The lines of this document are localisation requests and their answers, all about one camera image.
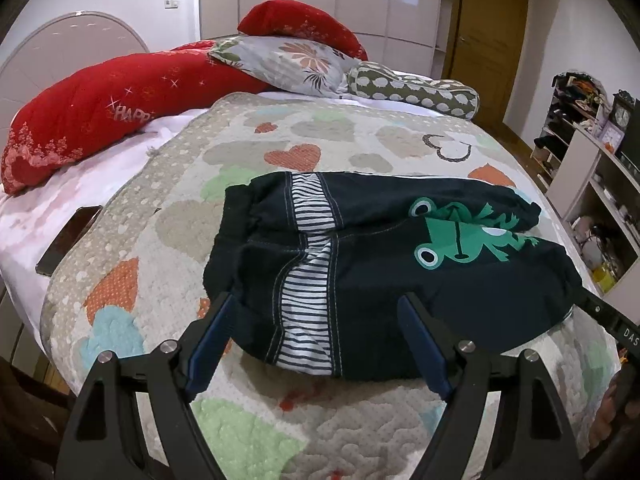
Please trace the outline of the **navy striped frog pants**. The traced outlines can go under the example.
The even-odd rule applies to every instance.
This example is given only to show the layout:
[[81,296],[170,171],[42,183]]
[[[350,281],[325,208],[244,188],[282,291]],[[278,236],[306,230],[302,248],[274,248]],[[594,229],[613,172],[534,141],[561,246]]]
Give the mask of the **navy striped frog pants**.
[[228,188],[204,270],[239,307],[233,340],[262,362],[354,382],[419,375],[397,319],[431,316],[505,352],[563,321],[582,279],[533,236],[540,207],[463,178],[274,172]]

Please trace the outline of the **white storage shelf unit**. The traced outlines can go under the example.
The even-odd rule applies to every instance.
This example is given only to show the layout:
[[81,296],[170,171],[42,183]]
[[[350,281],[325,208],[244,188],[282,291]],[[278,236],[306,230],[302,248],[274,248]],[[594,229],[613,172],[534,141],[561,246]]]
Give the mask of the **white storage shelf unit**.
[[608,120],[614,94],[584,72],[555,75],[530,154],[548,201],[604,294],[639,260],[639,100],[622,133]]

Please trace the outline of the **dark green desk clock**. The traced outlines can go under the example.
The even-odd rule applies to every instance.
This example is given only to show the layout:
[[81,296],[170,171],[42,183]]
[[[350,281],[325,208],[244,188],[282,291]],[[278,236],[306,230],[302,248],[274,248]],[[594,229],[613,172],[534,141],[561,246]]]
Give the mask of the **dark green desk clock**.
[[620,89],[614,94],[613,107],[608,120],[622,133],[626,133],[635,108],[636,99],[628,91]]

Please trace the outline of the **dark smartphone on bed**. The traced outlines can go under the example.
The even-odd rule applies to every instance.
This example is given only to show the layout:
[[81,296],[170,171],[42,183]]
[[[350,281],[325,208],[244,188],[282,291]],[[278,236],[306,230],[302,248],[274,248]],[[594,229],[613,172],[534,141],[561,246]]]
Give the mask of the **dark smartphone on bed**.
[[50,278],[63,258],[90,229],[101,210],[102,206],[78,208],[37,262],[36,273]]

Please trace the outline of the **white bed sheet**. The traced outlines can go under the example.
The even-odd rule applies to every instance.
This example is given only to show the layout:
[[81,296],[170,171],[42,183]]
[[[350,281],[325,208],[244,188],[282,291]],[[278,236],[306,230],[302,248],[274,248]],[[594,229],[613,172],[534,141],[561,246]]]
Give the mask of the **white bed sheet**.
[[148,162],[151,154],[204,114],[194,108],[155,119],[126,139],[78,164],[58,170],[44,185],[1,194],[1,277],[32,338],[43,345],[41,313],[50,278],[36,264],[82,206],[106,204]]

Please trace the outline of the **long red pillow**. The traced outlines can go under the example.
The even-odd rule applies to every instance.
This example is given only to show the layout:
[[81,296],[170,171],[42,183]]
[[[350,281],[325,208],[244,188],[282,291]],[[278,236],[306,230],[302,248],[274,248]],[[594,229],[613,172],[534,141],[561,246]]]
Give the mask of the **long red pillow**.
[[210,58],[213,45],[200,41],[111,58],[43,90],[11,122],[1,159],[4,192],[32,188],[153,119],[209,108],[229,93],[269,88]]

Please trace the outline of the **brown wooden door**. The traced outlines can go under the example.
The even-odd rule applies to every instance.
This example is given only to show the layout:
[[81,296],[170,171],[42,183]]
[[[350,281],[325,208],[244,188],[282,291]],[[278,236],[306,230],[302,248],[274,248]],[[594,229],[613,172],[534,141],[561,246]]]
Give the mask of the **brown wooden door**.
[[473,122],[503,126],[523,47],[528,0],[454,0],[444,75],[480,95]]

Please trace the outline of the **olive cloud pattern bolster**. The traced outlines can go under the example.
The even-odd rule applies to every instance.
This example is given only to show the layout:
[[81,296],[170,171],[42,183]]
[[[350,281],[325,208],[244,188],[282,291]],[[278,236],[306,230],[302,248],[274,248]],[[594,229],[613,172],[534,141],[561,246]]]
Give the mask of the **olive cloud pattern bolster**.
[[466,120],[480,110],[480,95],[461,81],[404,73],[370,61],[352,68],[346,84],[360,98],[403,102]]

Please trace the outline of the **rounded grey headboard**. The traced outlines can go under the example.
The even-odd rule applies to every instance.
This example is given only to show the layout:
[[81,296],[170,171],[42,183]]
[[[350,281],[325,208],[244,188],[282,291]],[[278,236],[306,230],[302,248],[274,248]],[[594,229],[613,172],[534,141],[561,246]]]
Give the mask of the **rounded grey headboard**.
[[132,27],[102,12],[64,14],[38,27],[1,66],[1,141],[17,112],[52,84],[87,66],[147,50]]

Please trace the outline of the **floral grey pillow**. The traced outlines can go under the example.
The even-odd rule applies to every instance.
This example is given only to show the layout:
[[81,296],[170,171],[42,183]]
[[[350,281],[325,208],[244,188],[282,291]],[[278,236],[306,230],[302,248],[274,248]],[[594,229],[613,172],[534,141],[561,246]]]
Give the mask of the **floral grey pillow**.
[[347,91],[347,74],[360,64],[317,41],[273,36],[229,37],[208,55],[271,87],[331,99]]

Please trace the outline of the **red pillow at back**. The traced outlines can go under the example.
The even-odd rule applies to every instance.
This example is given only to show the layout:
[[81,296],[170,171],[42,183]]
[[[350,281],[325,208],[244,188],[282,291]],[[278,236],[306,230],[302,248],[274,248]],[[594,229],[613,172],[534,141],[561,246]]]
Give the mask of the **red pillow at back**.
[[356,35],[331,14],[297,0],[266,0],[254,6],[238,25],[248,36],[308,39],[367,61],[366,49]]

